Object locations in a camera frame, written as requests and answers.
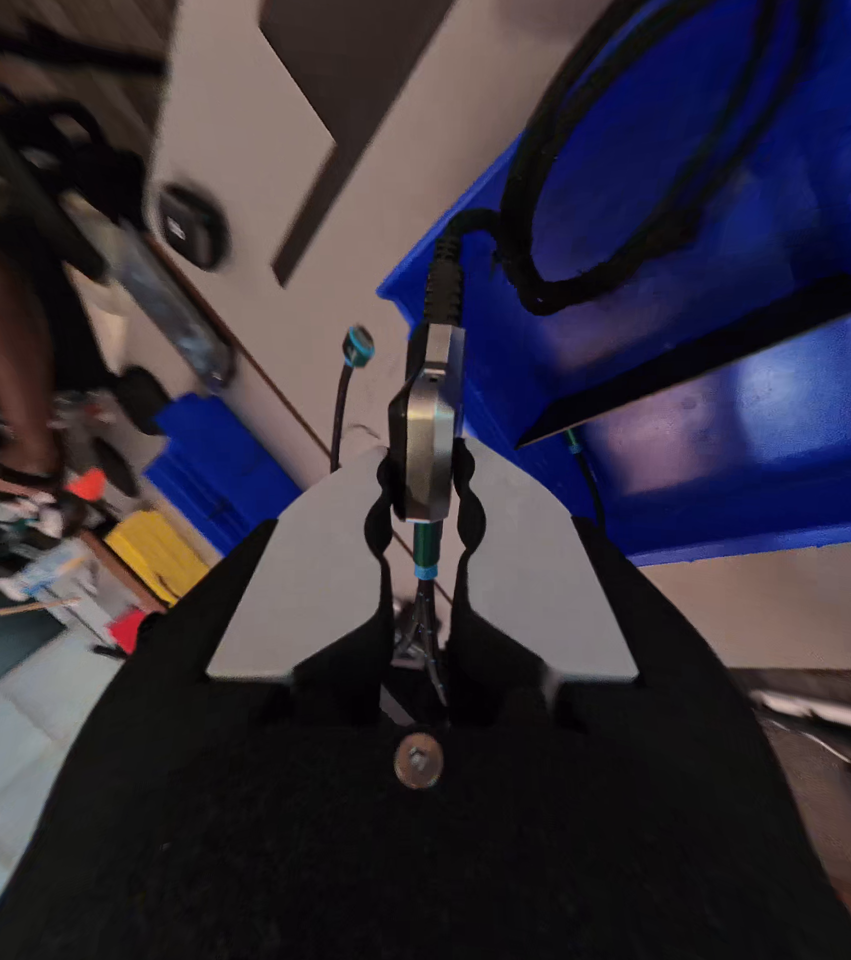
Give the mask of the small yellow plastic bin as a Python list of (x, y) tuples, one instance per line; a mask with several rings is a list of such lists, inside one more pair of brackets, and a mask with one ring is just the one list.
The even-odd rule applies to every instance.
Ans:
[(156, 510), (129, 514), (106, 534), (105, 544), (167, 608), (176, 606), (210, 571)]

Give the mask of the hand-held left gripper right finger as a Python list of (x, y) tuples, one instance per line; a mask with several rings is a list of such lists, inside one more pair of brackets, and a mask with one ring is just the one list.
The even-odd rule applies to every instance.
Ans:
[(549, 714), (564, 688), (633, 684), (639, 667), (569, 510), (477, 438), (456, 441), (453, 483), (451, 724), (490, 726), (515, 702)]

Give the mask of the grey desk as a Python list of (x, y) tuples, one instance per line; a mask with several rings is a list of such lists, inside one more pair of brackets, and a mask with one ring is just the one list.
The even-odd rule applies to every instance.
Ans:
[[(333, 137), (260, 28), (264, 2), (180, 2), (152, 186), (205, 188), (231, 257), (170, 258), (238, 341), (227, 401), (297, 484), (329, 476), (341, 342), (376, 354), (349, 392), (345, 452), (385, 443), (407, 326), (376, 288), (524, 125), (604, 2), (454, 2), (299, 267), (272, 260)], [(851, 543), (703, 558), (642, 573), (733, 667), (851, 668)]]

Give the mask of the small blue plastic bin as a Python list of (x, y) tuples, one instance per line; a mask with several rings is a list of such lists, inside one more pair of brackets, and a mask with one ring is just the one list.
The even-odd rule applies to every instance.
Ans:
[(184, 394), (154, 423), (166, 443), (145, 477), (222, 556), (302, 493), (217, 396)]

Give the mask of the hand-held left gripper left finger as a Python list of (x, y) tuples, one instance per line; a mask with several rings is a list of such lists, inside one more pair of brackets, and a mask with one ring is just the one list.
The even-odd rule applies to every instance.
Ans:
[(392, 659), (390, 469), (376, 446), (279, 516), (206, 667), (322, 726), (379, 726)]

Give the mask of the black HDMI switch box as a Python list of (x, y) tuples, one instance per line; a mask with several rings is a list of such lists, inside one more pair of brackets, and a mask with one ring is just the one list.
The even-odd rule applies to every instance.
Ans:
[(466, 352), (462, 250), (469, 234), (495, 236), (499, 220), (499, 213), (487, 208), (459, 212), (433, 247), (404, 382), (388, 406), (393, 507), (403, 522), (444, 522), (451, 509)]

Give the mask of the large blue plastic bin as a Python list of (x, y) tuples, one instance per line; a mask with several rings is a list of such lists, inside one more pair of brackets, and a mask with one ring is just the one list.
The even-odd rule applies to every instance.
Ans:
[(851, 543), (851, 316), (515, 450), (552, 402), (851, 275), (851, 2), (637, 2), (537, 149), (524, 264), (468, 234), (467, 431), (638, 565)]

